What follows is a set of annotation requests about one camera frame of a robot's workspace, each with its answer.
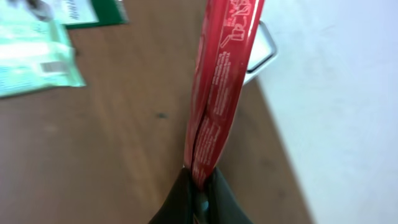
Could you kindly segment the white green package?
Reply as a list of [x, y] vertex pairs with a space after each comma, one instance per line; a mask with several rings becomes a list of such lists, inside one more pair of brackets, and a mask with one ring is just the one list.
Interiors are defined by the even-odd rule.
[[128, 23], [122, 0], [45, 0], [52, 14], [67, 29]]

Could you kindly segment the mint green wipes pack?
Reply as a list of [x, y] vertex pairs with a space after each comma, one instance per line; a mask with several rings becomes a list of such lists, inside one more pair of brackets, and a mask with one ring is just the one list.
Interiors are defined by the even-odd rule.
[[53, 87], [82, 87], [65, 26], [23, 10], [1, 11], [1, 97]]

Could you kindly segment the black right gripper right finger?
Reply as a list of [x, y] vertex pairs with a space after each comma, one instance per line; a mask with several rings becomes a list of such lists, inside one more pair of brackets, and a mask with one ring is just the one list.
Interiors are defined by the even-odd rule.
[[216, 167], [206, 179], [205, 192], [209, 202], [209, 223], [252, 224], [252, 221], [239, 206], [219, 168]]

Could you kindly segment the red stick packet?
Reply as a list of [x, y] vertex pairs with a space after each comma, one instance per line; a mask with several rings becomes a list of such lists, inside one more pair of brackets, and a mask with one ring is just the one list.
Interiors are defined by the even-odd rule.
[[209, 0], [193, 77], [184, 166], [204, 188], [223, 152], [264, 0]]

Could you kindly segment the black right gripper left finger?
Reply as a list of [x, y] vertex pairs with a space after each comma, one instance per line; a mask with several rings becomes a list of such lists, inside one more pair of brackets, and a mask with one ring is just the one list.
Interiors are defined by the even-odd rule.
[[167, 198], [149, 224], [195, 224], [195, 191], [189, 169], [183, 167]]

